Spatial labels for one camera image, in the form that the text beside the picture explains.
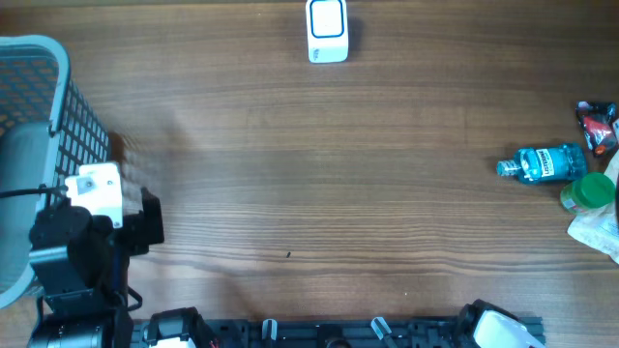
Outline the blue mouthwash bottle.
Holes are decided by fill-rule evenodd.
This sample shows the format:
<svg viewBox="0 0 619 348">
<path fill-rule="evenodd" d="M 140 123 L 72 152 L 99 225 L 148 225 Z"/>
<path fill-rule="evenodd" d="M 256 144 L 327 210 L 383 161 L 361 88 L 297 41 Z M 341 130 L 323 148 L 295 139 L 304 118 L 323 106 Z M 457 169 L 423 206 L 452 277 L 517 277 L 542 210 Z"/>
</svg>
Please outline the blue mouthwash bottle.
<svg viewBox="0 0 619 348">
<path fill-rule="evenodd" d="M 549 148 L 520 148 L 511 159 L 497 162 L 501 177 L 516 177 L 525 185 L 544 182 L 574 181 L 588 173 L 588 164 L 581 147 L 563 143 Z"/>
</svg>

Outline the green lid jar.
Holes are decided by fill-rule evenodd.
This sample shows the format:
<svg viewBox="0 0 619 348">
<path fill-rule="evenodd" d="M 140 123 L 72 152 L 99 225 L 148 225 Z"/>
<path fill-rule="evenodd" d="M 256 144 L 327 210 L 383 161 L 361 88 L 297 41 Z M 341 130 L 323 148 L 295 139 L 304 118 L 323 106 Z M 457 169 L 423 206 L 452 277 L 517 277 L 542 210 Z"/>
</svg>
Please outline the green lid jar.
<svg viewBox="0 0 619 348">
<path fill-rule="evenodd" d="M 560 202 L 572 214 L 578 215 L 610 204 L 616 186 L 604 173 L 588 173 L 571 182 L 560 192 Z"/>
</svg>

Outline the beige paper pouch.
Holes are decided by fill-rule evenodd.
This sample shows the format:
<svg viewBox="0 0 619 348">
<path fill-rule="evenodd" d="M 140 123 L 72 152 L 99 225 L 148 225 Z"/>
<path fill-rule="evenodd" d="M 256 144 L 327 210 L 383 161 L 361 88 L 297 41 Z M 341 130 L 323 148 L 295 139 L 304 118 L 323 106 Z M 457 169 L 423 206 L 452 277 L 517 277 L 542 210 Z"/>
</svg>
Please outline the beige paper pouch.
<svg viewBox="0 0 619 348">
<path fill-rule="evenodd" d="M 618 263 L 618 153 L 609 160 L 604 172 L 615 185 L 613 201 L 608 205 L 576 216 L 567 233 L 578 242 L 591 247 Z"/>
</svg>

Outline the black red snack packet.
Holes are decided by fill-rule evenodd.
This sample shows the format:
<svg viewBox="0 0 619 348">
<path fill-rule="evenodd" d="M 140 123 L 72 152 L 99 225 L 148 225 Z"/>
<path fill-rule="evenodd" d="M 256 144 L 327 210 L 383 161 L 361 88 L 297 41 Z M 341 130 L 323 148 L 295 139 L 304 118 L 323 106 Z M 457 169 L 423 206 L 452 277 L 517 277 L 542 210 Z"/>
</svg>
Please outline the black red snack packet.
<svg viewBox="0 0 619 348">
<path fill-rule="evenodd" d="M 608 101 L 579 101 L 575 116 L 588 148 L 600 158 L 618 147 L 612 123 L 618 118 L 617 104 Z"/>
</svg>

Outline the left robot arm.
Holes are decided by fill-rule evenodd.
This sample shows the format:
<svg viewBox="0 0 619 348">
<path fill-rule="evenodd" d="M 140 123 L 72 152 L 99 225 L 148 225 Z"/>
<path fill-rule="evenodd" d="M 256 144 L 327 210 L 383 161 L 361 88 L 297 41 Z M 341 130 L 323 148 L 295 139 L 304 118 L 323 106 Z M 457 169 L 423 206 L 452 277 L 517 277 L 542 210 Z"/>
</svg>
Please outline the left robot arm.
<svg viewBox="0 0 619 348">
<path fill-rule="evenodd" d="M 160 199 L 147 188 L 141 199 L 119 228 L 68 198 L 37 214 L 29 258 L 44 292 L 29 346 L 131 346 L 130 313 L 142 298 L 128 284 L 130 259 L 164 240 Z"/>
</svg>

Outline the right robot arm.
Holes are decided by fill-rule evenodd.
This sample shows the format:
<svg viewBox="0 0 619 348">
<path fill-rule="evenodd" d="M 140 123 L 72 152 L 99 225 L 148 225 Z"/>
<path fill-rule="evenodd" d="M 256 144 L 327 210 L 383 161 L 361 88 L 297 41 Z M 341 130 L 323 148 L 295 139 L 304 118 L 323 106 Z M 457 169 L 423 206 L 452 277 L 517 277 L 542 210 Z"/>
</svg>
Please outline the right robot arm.
<svg viewBox="0 0 619 348">
<path fill-rule="evenodd" d="M 460 348 L 545 348 L 546 343 L 541 317 L 518 317 L 483 300 L 463 307 L 451 338 Z"/>
</svg>

